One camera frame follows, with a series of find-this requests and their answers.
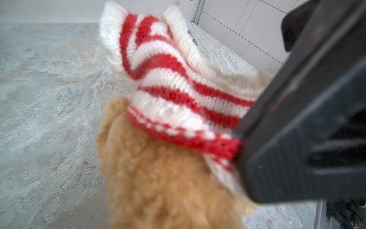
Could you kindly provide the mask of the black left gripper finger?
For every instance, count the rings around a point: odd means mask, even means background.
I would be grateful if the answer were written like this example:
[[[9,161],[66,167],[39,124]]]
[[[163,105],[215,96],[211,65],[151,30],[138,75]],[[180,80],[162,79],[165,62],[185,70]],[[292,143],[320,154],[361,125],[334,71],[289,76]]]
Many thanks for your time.
[[[282,21],[289,57],[234,130],[257,203],[366,197],[366,3],[307,1]]]

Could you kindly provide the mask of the red white striped knit sweater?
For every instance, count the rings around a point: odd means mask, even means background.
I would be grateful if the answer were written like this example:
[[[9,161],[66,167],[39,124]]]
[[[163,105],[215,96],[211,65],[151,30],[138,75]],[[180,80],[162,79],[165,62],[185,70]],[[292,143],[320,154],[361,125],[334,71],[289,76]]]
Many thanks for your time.
[[[107,2],[99,29],[110,64],[137,84],[129,96],[130,118],[148,133],[202,154],[218,180],[243,195],[233,167],[242,145],[234,128],[271,75],[224,74],[201,54],[177,5],[158,19]]]

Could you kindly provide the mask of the brown teddy bear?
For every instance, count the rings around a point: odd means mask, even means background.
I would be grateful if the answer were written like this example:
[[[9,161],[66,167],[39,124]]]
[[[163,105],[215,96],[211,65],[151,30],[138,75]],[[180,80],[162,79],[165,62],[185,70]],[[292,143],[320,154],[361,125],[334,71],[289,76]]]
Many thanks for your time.
[[[111,228],[242,229],[254,203],[223,187],[199,154],[138,128],[128,105],[109,102],[96,140]]]

